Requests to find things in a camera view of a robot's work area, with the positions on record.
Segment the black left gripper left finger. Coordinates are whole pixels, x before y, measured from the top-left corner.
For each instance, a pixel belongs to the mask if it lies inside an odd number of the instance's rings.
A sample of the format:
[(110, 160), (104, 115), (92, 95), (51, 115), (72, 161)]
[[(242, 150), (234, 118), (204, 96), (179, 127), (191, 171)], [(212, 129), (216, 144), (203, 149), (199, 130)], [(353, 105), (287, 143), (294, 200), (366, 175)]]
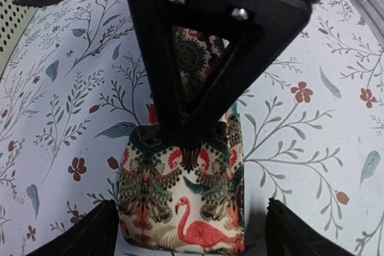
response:
[(104, 200), (62, 235), (28, 256), (114, 256), (119, 215), (113, 200)]

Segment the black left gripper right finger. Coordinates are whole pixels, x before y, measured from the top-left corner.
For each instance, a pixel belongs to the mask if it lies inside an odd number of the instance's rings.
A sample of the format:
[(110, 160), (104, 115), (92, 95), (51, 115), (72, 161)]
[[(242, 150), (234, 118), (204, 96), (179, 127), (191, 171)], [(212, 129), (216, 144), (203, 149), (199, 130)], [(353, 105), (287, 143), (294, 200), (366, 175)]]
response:
[(266, 253), (270, 256), (352, 256), (311, 228), (280, 200), (269, 199), (265, 221)]

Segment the cream floral patterned tie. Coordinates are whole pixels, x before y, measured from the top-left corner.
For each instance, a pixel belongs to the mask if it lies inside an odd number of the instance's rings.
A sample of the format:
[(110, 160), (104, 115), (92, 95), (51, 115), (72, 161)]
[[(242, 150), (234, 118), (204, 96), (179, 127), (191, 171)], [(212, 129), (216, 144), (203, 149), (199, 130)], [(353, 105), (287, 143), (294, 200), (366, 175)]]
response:
[(120, 226), (129, 244), (179, 253), (243, 253), (244, 160), (236, 104), (189, 150), (162, 141), (150, 104), (149, 124), (130, 135), (119, 186)]

